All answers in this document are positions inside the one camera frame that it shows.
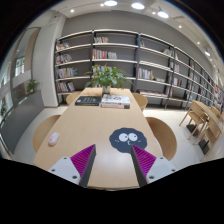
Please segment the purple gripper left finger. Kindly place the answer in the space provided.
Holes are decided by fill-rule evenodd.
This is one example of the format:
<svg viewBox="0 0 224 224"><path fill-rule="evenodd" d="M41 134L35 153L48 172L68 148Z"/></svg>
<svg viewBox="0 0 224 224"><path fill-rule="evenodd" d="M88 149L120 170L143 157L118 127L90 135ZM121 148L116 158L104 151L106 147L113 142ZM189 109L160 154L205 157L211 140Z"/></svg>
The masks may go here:
<svg viewBox="0 0 224 224"><path fill-rule="evenodd" d="M91 145L71 157L63 156L49 169L49 172L86 188L95 156L96 146Z"/></svg>

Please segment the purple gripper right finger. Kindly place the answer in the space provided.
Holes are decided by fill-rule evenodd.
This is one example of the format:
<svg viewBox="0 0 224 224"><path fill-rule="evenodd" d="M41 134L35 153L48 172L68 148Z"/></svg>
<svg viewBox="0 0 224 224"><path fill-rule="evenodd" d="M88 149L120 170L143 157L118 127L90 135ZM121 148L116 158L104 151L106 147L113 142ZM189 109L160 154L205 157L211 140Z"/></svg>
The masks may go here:
<svg viewBox="0 0 224 224"><path fill-rule="evenodd" d="M140 187L176 171L176 168L164 156L155 157L135 145L131 146L131 157Z"/></svg>

